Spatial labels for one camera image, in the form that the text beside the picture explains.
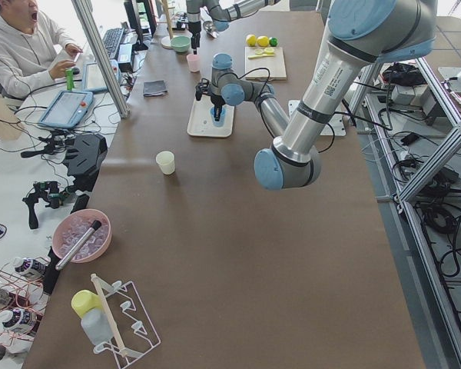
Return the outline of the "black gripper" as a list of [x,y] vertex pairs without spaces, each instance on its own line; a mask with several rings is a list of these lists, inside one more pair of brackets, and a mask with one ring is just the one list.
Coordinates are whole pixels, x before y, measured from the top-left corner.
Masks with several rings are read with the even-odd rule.
[[191,48],[194,55],[197,54],[199,48],[199,36],[201,34],[201,22],[188,22],[188,31],[191,36]]
[[216,94],[212,91],[209,92],[209,96],[211,97],[211,102],[214,106],[213,119],[214,121],[220,121],[222,107],[225,105],[225,100],[222,98],[221,95]]

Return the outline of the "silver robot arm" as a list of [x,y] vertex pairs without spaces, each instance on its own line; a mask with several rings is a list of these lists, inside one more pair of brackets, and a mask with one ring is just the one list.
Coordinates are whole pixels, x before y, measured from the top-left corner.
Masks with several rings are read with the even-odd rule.
[[251,101],[274,137],[254,159],[254,174],[263,188],[299,188],[317,179],[320,158],[314,143],[360,70],[375,62],[428,55],[435,40],[437,6],[436,1],[333,2],[323,51],[292,115],[280,107],[269,84],[238,78],[228,54],[214,56],[208,91],[214,110]]
[[269,0],[246,0],[238,1],[228,8],[223,8],[218,0],[187,0],[186,13],[188,30],[191,33],[191,50],[194,55],[200,48],[202,23],[201,9],[204,8],[213,25],[219,32],[226,30],[229,24],[235,20],[254,15],[258,10],[279,3]]

